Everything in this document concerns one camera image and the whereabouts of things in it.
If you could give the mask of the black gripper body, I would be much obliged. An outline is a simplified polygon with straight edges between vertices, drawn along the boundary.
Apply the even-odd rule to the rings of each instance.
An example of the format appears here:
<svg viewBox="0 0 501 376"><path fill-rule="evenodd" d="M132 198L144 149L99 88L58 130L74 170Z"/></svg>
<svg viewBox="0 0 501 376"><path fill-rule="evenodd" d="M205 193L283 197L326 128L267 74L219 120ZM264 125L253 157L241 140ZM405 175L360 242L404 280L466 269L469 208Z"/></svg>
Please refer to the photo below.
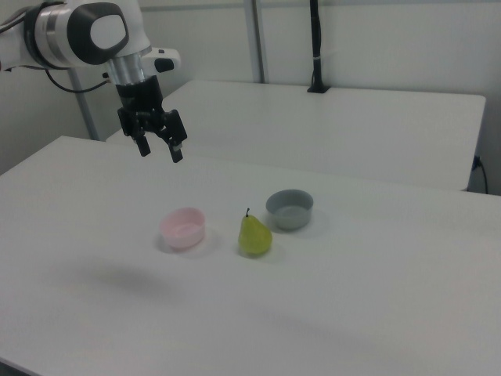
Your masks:
<svg viewBox="0 0 501 376"><path fill-rule="evenodd" d="M118 117L126 136L160 129L163 95L156 76L130 85L117 85L121 108Z"/></svg>

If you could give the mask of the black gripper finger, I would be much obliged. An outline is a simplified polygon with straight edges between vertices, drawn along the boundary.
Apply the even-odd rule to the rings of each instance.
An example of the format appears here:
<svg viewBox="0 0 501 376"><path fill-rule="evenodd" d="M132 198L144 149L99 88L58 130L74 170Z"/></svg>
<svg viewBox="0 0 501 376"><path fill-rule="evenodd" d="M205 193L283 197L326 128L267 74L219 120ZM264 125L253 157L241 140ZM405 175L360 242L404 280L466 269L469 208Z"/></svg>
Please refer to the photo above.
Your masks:
<svg viewBox="0 0 501 376"><path fill-rule="evenodd" d="M187 139L187 133L177 110L160 115L156 134L168 145L172 161L180 162L183 159L182 143Z"/></svg>
<svg viewBox="0 0 501 376"><path fill-rule="evenodd" d="M145 130L142 127L137 113L128 110L118 110L117 114L121 123L122 132L135 142L141 156L145 157L150 154L150 145L148 144Z"/></svg>

